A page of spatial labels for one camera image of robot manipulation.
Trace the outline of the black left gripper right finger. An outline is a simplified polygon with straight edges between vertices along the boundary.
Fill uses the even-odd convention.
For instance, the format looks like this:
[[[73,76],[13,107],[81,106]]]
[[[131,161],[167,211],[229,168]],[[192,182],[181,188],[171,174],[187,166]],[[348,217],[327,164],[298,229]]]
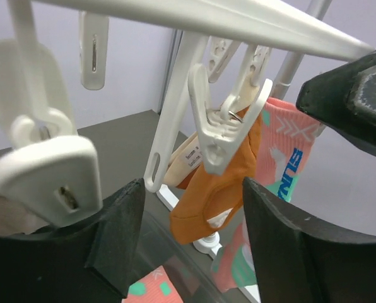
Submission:
[[[376,302],[376,236],[317,218],[243,181],[262,302]]]

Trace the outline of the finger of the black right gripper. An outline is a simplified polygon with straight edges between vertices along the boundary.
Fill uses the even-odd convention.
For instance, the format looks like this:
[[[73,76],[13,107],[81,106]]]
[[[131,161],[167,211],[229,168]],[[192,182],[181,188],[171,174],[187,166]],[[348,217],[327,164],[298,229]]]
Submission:
[[[376,157],[376,50],[306,81],[296,107]]]

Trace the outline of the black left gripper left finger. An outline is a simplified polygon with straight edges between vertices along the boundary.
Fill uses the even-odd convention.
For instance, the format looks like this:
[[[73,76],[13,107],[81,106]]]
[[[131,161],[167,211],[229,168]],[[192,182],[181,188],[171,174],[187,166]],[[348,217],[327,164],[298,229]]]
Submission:
[[[121,302],[143,211],[144,182],[135,179],[78,223],[0,236],[0,302]]]

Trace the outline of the orange beige sock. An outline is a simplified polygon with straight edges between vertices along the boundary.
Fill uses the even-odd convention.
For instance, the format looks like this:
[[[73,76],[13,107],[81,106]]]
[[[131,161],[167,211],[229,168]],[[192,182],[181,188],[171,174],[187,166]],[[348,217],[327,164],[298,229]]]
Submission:
[[[227,226],[242,207],[242,182],[254,177],[261,143],[259,116],[222,175],[200,164],[170,212],[170,230],[179,244],[189,244]]]

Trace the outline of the white plastic clip hanger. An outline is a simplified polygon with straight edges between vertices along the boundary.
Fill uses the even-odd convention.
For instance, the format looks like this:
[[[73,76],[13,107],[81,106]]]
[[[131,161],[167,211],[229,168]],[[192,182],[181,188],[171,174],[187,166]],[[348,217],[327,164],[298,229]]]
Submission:
[[[376,1],[332,1],[323,21],[376,45]],[[95,144],[103,197],[142,177],[155,135],[173,30],[135,21],[110,19],[105,86],[80,83],[78,12],[33,3],[38,39],[59,63],[79,133]],[[0,1],[0,40],[13,38],[6,1]],[[219,81],[210,85],[213,104],[232,89],[246,45],[241,45]],[[305,56],[285,99],[295,102],[301,85],[343,62]],[[0,128],[0,156],[11,143]],[[291,202],[316,217],[376,235],[376,158],[355,148],[332,129],[316,139]]]

